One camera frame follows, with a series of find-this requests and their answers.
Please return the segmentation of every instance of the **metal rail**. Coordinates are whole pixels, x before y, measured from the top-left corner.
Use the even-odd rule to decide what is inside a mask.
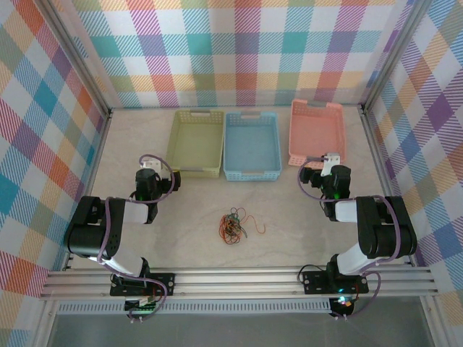
[[[434,296],[437,287],[427,267],[386,265],[381,274],[380,296]],[[303,299],[336,297],[333,294],[304,295],[297,281],[298,267],[261,267],[231,269],[152,269],[157,273],[176,273],[174,295],[183,299]],[[68,270],[52,272],[42,292],[44,300],[118,299],[109,296],[110,273],[105,270]],[[378,281],[368,280],[372,296]]]

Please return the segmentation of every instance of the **green plastic basket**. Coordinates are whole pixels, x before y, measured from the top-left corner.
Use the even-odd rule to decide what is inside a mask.
[[[182,177],[217,178],[223,147],[224,112],[175,112],[166,160]]]

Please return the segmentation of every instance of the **plaid wallpaper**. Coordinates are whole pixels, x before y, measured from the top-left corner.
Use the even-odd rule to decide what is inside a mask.
[[[24,346],[103,117],[33,0],[0,0],[0,346]]]
[[[54,0],[115,107],[359,103],[414,0]]]
[[[371,121],[463,346],[463,1],[434,0]]]

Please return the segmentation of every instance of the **aluminum frame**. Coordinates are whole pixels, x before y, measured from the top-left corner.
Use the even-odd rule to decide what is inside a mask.
[[[76,70],[77,75],[82,80],[83,85],[87,88],[93,101],[95,101],[98,110],[107,117],[111,114],[111,107],[106,102],[103,93],[100,91],[96,81],[84,62],[83,57],[80,55],[74,40],[71,35],[67,32],[67,29],[63,25],[63,22],[59,18],[59,14],[56,13],[55,6],[50,0],[34,0],[37,8],[41,11],[43,17],[50,26],[53,34],[59,42],[59,45],[63,48],[69,62]]]
[[[385,195],[394,195],[391,180],[384,165],[385,161],[379,150],[379,144],[371,127],[370,120],[368,119],[368,110],[360,106],[358,110],[383,192]],[[409,259],[413,266],[419,266],[416,256],[410,256]],[[440,298],[438,296],[421,296],[420,300],[435,345],[439,347],[457,347],[458,343],[451,331]]]
[[[153,268],[156,273],[175,273],[174,295],[171,300],[184,299],[304,299],[336,298],[336,294],[305,295],[297,281],[299,267],[241,268]],[[380,296],[435,296],[438,294],[433,276],[427,267],[411,264],[382,265]],[[43,300],[120,299],[109,296],[111,281],[107,270],[68,270],[52,272],[42,292]],[[372,296],[378,280],[368,279]],[[130,296],[126,299],[140,299]]]

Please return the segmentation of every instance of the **beige table surface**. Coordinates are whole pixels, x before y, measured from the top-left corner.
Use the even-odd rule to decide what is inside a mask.
[[[275,111],[279,115],[281,156],[278,181],[228,182],[219,179],[182,180],[182,187],[159,203],[150,225],[125,225],[122,246],[146,258],[151,267],[241,267],[324,265],[331,256],[357,242],[357,226],[334,223],[318,202],[304,196],[296,184],[297,168],[288,166],[290,107],[218,108],[238,111]],[[174,110],[115,111],[104,146],[92,195],[128,197],[135,190],[138,158],[145,153],[164,157]],[[352,196],[381,194],[370,148],[355,107],[344,108],[347,159],[352,169]],[[320,191],[307,187],[319,195]],[[266,233],[245,224],[247,239],[225,244],[218,235],[223,214],[244,207]],[[73,268],[98,266],[75,258]]]

